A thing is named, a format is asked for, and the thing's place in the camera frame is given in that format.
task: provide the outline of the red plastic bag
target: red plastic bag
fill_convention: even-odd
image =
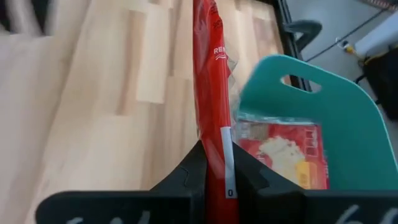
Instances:
[[[223,21],[216,3],[193,0],[193,81],[197,125],[208,160],[207,223],[239,223],[227,61]]]

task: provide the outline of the teal basket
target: teal basket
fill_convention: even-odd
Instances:
[[[321,89],[310,93],[285,85],[287,74]],[[398,189],[397,164],[380,111],[345,78],[285,55],[266,57],[242,90],[239,111],[320,123],[331,189]]]

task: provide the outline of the butcher block surface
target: butcher block surface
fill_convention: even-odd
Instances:
[[[64,190],[150,189],[196,143],[192,0],[54,0],[39,35],[29,1],[0,29],[0,220],[34,223]],[[217,0],[241,89],[283,53],[272,6]]]

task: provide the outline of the cable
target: cable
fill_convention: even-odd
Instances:
[[[375,15],[373,15],[372,17],[370,17],[369,19],[367,19],[366,21],[364,21],[362,24],[360,24],[359,26],[355,27],[353,30],[351,30],[350,32],[348,32],[346,35],[344,35],[340,40],[337,40],[335,43],[331,44],[329,47],[325,48],[324,50],[320,51],[319,53],[315,54],[314,56],[310,57],[309,59],[307,59],[305,62],[310,62],[313,59],[321,56],[322,54],[324,54],[325,52],[327,52],[328,50],[330,50],[332,47],[338,45],[341,41],[344,41],[345,38],[349,37],[351,34],[355,33],[357,30],[359,30],[360,28],[362,28],[363,26],[365,26],[366,24],[368,24],[369,22],[371,22],[373,19],[379,17],[383,12],[387,11],[391,6],[395,5],[398,3],[398,0],[395,1],[395,3],[391,3],[390,6],[385,7],[384,9],[380,10],[378,13],[376,13]]]

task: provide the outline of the red food packaging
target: red food packaging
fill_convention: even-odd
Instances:
[[[228,56],[214,0],[193,0],[195,109],[208,160],[206,222],[239,223],[228,103]]]
[[[328,189],[320,125],[295,118],[239,120],[238,143],[250,155],[304,189]]]

